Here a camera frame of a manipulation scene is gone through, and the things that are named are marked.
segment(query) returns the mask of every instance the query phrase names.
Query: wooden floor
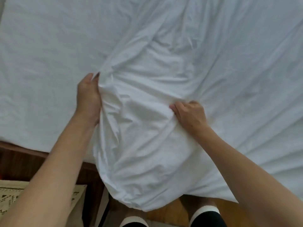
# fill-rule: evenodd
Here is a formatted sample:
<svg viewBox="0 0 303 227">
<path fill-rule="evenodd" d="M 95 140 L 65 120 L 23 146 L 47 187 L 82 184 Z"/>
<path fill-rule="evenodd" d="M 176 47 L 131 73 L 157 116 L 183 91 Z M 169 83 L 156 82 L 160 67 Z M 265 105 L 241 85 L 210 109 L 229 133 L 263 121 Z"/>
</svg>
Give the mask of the wooden floor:
<svg viewBox="0 0 303 227">
<path fill-rule="evenodd" d="M 239 204 L 221 199 L 214 199 L 214 201 L 228 227 L 256 227 Z M 160 209 L 148 212 L 147 219 L 188 227 L 187 213 L 179 199 Z"/>
</svg>

